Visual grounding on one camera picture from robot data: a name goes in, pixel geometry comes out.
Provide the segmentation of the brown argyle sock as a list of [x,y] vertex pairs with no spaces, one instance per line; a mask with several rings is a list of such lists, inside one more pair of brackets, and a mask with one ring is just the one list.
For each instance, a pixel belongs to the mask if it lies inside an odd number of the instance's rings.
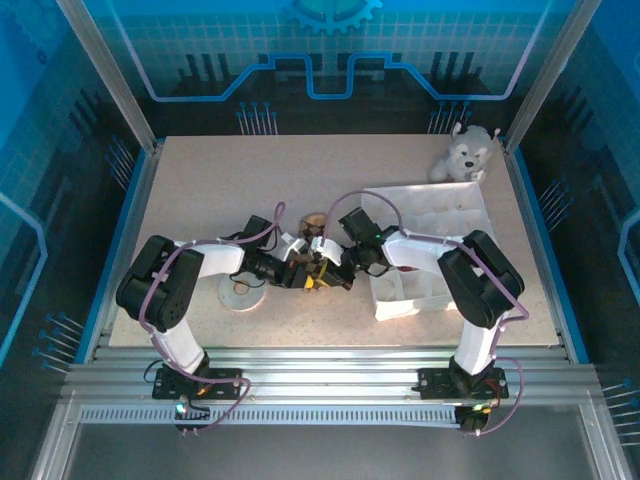
[[[322,236],[324,234],[324,229],[327,224],[327,215],[324,213],[311,213],[302,217],[299,222],[299,230],[298,234],[300,237],[304,237],[311,244],[311,241],[316,236]],[[302,262],[309,263],[313,266],[313,271],[310,273],[310,276],[315,278],[315,269],[319,264],[323,262],[328,262],[327,260],[321,258],[320,256],[314,255],[311,251],[310,254],[312,257],[308,261],[294,261],[294,262]],[[320,288],[327,287],[326,280],[318,280],[320,282]]]

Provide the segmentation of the white compartment organizer box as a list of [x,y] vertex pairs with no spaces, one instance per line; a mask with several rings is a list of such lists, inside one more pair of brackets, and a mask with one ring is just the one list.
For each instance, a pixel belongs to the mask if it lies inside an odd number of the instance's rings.
[[[474,230],[494,237],[480,186],[475,182],[379,187],[371,190],[383,196],[361,197],[367,215],[385,229],[397,223],[394,208],[411,233],[439,237],[464,237]],[[390,269],[370,279],[375,318],[386,321],[427,311],[455,311],[444,278],[439,273]]]

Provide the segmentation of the white tape roll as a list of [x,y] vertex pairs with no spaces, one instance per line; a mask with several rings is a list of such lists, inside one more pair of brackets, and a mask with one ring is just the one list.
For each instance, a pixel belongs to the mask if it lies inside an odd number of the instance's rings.
[[255,308],[266,290],[266,281],[253,275],[225,276],[218,284],[218,298],[225,307],[244,312]]

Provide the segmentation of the grey white plush husky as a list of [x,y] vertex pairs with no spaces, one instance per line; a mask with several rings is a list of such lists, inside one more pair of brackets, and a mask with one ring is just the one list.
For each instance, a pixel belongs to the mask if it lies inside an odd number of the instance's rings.
[[500,128],[489,132],[482,126],[469,125],[463,131],[456,122],[446,154],[428,172],[430,183],[481,183],[487,176],[487,166],[498,145]]

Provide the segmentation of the blue table side trim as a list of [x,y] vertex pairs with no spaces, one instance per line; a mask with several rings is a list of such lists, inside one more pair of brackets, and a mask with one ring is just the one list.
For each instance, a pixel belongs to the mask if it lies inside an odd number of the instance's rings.
[[589,364],[590,358],[520,149],[507,154],[505,162],[551,319],[563,341],[569,360],[572,363]]
[[135,223],[135,216],[137,215],[138,197],[140,191],[144,189],[143,181],[153,161],[154,154],[143,152],[140,153],[136,161],[104,267],[99,278],[97,290],[89,309],[79,345],[76,349],[73,360],[74,365],[91,362],[101,332],[111,318],[112,310],[117,308],[115,305],[115,292],[119,278],[122,275],[122,267],[126,263],[124,257],[128,248],[128,242],[132,236],[132,233],[130,233],[131,226]]

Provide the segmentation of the black LED connector module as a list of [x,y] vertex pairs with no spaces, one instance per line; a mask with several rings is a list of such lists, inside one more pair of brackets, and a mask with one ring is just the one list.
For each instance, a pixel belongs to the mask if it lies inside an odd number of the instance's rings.
[[196,406],[187,395],[181,395],[175,405],[174,426],[183,437],[187,435],[199,436],[204,427],[202,421],[211,418],[211,410],[207,407]]
[[465,435],[479,436],[487,426],[492,408],[483,404],[455,408],[459,431]]

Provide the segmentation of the grey metal panel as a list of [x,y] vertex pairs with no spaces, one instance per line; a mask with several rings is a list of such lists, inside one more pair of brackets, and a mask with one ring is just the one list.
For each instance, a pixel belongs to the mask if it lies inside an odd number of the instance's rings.
[[64,480],[600,480],[571,408],[522,407],[480,438],[392,426],[87,425]]

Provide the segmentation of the aluminium frame rail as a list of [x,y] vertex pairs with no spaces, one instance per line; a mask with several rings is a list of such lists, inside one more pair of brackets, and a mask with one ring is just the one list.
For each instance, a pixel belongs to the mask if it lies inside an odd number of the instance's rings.
[[[415,404],[412,390],[420,368],[447,366],[447,347],[212,348],[213,366],[239,368],[251,382],[247,403],[290,405]],[[556,347],[506,347],[497,366],[509,391],[524,391],[526,406],[576,405],[599,397],[590,364],[570,362]],[[82,404],[148,404],[145,368],[156,359],[151,348],[99,348],[89,364],[71,367],[61,390]]]

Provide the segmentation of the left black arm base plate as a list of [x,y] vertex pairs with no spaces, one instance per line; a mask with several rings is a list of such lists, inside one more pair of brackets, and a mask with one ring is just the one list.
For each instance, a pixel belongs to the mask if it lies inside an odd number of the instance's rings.
[[211,369],[215,384],[185,377],[168,366],[156,371],[151,397],[154,400],[237,400],[240,396],[241,369]]

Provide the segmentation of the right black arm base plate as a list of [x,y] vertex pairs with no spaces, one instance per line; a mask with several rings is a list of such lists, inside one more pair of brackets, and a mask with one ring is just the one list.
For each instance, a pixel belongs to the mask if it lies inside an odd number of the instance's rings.
[[510,396],[506,375],[501,368],[491,368],[470,376],[463,370],[423,368],[417,371],[412,388],[422,400],[491,400]]

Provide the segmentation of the aluminium frame post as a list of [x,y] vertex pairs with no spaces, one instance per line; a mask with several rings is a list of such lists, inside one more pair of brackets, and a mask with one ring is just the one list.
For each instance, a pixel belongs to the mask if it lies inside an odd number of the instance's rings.
[[576,0],[506,134],[504,150],[507,154],[513,154],[519,147],[601,2]]
[[157,148],[155,134],[84,2],[82,0],[55,1],[140,147],[147,154],[153,154]]

